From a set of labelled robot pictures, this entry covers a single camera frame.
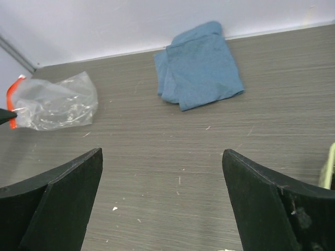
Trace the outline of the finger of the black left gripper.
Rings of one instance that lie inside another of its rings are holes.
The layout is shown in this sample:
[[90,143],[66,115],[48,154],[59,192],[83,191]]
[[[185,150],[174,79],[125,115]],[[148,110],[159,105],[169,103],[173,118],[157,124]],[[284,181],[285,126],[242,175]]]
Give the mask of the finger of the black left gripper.
[[15,112],[6,110],[6,109],[0,109],[0,125],[7,123],[11,119],[15,119],[17,117],[17,114]]

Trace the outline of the clear zip bag orange zipper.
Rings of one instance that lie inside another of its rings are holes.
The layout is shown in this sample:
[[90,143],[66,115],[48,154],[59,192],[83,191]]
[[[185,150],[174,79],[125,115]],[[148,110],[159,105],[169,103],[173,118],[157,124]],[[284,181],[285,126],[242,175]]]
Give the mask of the clear zip bag orange zipper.
[[17,114],[12,129],[50,131],[92,124],[98,96],[86,72],[57,83],[21,75],[7,90],[6,105]]

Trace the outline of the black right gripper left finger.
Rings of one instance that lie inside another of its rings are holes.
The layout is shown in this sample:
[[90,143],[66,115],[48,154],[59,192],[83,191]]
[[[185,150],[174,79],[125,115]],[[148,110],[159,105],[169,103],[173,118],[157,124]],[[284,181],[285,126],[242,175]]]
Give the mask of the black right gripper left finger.
[[103,172],[85,154],[1,188],[1,250],[81,250]]

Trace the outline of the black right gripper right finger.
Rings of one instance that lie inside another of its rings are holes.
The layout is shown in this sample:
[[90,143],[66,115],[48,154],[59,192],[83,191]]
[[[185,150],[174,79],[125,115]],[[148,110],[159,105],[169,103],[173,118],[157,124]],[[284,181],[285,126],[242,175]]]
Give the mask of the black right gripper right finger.
[[222,169],[243,250],[334,250],[334,191],[226,149]]

